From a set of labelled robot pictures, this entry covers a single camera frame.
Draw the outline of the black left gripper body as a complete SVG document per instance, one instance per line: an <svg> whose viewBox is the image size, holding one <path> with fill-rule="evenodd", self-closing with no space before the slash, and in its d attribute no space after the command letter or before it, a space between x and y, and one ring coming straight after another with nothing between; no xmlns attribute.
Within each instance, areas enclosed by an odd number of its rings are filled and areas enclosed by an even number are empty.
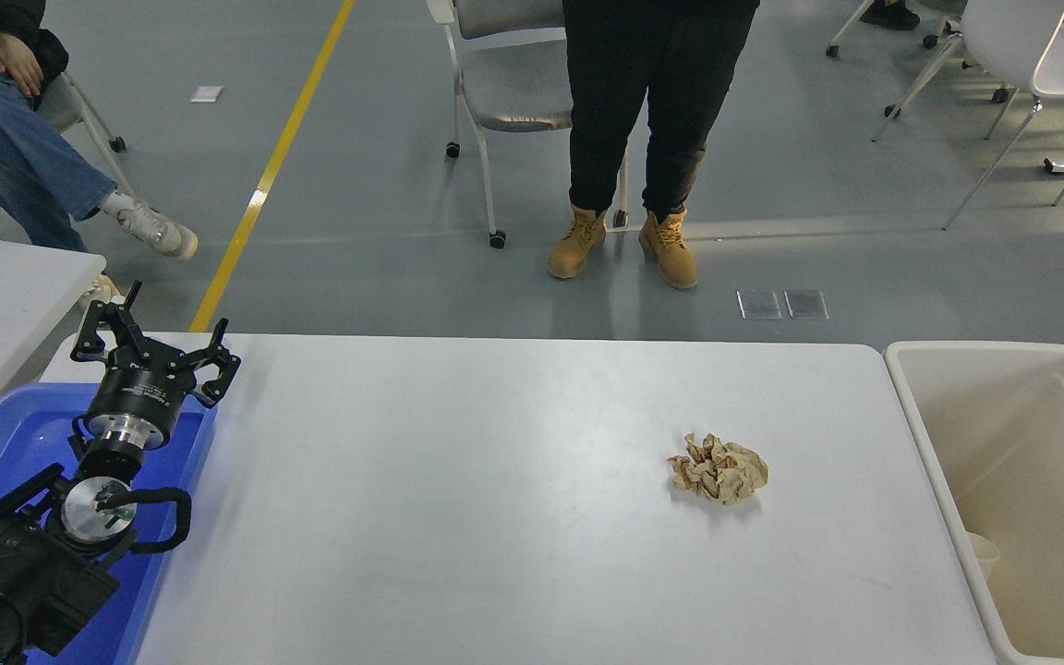
<svg viewBox="0 0 1064 665"><path fill-rule="evenodd" d="M105 375L86 412L93 435L137 432L169 435L183 403L193 390L193 375L185 369L147 368L131 359L102 359Z"/></svg>

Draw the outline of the seated person's hand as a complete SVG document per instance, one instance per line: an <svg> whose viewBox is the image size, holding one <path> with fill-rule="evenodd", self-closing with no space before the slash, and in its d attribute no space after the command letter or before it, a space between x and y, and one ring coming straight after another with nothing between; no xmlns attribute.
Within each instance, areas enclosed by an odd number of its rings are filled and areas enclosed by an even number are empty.
<svg viewBox="0 0 1064 665"><path fill-rule="evenodd" d="M24 97L41 96L41 64L17 35L0 32L0 73L9 74Z"/></svg>

